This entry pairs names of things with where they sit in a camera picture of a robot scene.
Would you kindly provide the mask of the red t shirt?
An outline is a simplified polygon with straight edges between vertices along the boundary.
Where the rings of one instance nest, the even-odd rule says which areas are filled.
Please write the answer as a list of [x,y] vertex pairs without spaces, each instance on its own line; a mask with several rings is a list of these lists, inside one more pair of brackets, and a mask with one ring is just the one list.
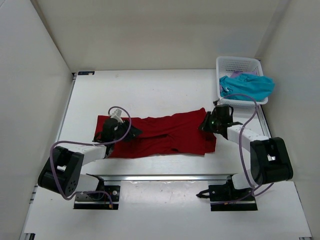
[[[117,142],[110,158],[143,158],[152,155],[191,154],[203,156],[216,150],[213,133],[199,130],[206,110],[175,113],[171,116],[127,118],[142,134],[129,142]],[[95,134],[109,116],[99,115]]]

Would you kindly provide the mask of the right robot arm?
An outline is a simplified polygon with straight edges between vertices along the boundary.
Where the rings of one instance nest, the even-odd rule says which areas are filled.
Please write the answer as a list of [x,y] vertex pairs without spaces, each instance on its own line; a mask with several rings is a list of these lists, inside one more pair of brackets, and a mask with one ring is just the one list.
[[233,120],[233,107],[227,104],[216,105],[206,116],[199,129],[223,136],[238,144],[240,160],[244,161],[243,151],[250,153],[250,167],[243,164],[243,171],[230,175],[225,184],[210,185],[196,196],[210,199],[215,205],[235,204],[255,197],[255,190],[263,185],[288,181],[294,171],[285,141],[280,137],[260,135],[238,121]]

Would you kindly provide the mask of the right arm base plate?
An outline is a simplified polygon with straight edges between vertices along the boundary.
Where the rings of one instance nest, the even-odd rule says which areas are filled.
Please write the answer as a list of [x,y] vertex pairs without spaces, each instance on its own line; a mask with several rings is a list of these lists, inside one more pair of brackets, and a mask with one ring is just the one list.
[[209,199],[211,212],[246,212],[257,211],[256,199],[252,189],[235,189],[231,179],[225,184],[211,184],[208,189],[200,191],[196,196]]

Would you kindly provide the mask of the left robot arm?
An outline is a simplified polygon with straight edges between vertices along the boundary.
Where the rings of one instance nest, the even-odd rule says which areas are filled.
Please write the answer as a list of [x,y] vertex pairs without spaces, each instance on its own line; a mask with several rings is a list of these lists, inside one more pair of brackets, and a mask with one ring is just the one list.
[[57,143],[50,150],[49,158],[41,170],[38,186],[62,195],[71,200],[76,194],[85,194],[93,200],[107,197],[104,180],[92,174],[82,174],[83,165],[108,158],[115,144],[130,142],[143,133],[134,127],[131,120],[121,120],[117,117],[107,118],[102,129],[93,138],[93,144],[80,144],[71,148]]

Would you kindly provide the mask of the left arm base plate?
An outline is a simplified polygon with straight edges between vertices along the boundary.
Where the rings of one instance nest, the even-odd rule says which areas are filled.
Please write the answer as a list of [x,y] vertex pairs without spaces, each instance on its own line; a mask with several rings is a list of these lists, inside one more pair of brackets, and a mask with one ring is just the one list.
[[118,210],[121,186],[105,185],[104,190],[110,195],[112,205],[109,198],[105,194],[77,194],[74,199],[73,208],[75,210]]

